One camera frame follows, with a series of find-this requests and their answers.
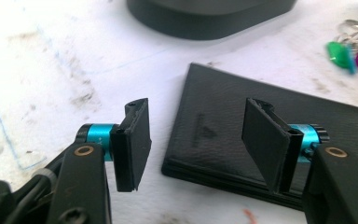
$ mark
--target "brass insert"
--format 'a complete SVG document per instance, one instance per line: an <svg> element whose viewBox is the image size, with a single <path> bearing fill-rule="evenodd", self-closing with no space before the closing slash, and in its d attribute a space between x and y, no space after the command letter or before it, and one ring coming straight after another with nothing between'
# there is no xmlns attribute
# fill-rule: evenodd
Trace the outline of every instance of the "brass insert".
<svg viewBox="0 0 358 224"><path fill-rule="evenodd" d="M94 147L85 146L85 147L79 147L75 150L75 155L77 156L87 156L91 154L94 151Z"/></svg>
<svg viewBox="0 0 358 224"><path fill-rule="evenodd" d="M332 156L335 156L335 157L345 158L345 157L348 156L348 153L347 153L347 152L345 152L344 150L339 149L339 148L337 148L337 147L327 147L327 148L325 149L325 151L326 151L328 154L330 154L330 155L332 155Z"/></svg>

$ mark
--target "black 3d printed part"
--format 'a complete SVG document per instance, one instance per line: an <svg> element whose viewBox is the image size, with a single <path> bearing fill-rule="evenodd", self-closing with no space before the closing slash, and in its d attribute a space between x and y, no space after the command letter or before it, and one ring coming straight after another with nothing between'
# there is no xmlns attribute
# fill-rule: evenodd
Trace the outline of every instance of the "black 3d printed part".
<svg viewBox="0 0 358 224"><path fill-rule="evenodd" d="M167 35L210 40L289 11L296 0L127 0L132 15Z"/></svg>
<svg viewBox="0 0 358 224"><path fill-rule="evenodd" d="M117 191L138 189L149 156L151 140L147 99L125 105L126 118L114 125L110 136Z"/></svg>
<svg viewBox="0 0 358 224"><path fill-rule="evenodd" d="M242 140L270 191L288 191L304 134L274 113L273 105L246 99Z"/></svg>

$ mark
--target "black rectangular case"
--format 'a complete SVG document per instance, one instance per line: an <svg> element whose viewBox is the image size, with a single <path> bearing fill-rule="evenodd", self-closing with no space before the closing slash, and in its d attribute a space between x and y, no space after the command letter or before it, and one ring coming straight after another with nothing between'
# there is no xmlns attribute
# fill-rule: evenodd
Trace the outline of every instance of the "black rectangular case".
<svg viewBox="0 0 358 224"><path fill-rule="evenodd" d="M297 164L288 193L268 191L241 140L247 97L273 104L286 123L322 125L358 156L358 107L191 64L162 173L301 210L310 164Z"/></svg>

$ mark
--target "black mechanical arm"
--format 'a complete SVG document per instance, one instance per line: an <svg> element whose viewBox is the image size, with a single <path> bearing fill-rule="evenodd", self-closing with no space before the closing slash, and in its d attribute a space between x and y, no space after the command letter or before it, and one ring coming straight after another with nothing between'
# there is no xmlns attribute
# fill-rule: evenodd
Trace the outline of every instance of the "black mechanical arm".
<svg viewBox="0 0 358 224"><path fill-rule="evenodd" d="M11 192L0 181L0 223L109 224L104 161L113 159L117 191L138 189L151 148L147 99L125 105L121 124L85 124L66 150Z"/></svg>
<svg viewBox="0 0 358 224"><path fill-rule="evenodd" d="M274 194L288 193L296 164L309 160L302 199L309 224L358 224L358 158L322 127L286 124L273 105L248 98L242 140Z"/></svg>

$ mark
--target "dirty white surface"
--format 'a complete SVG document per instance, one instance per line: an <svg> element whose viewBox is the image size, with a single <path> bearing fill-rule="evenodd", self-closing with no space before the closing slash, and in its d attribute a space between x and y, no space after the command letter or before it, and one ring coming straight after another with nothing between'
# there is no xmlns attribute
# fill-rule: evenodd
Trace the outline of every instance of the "dirty white surface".
<svg viewBox="0 0 358 224"><path fill-rule="evenodd" d="M143 26L124 0L0 0L0 179L18 189L82 124L121 122L124 104L148 97L153 146L139 191L117 193L106 164L114 223L306 223L301 212L168 178L160 166L192 62L358 106L358 74L335 67L324 48L346 19L358 20L358 1L298 0L238 34L190 41Z"/></svg>

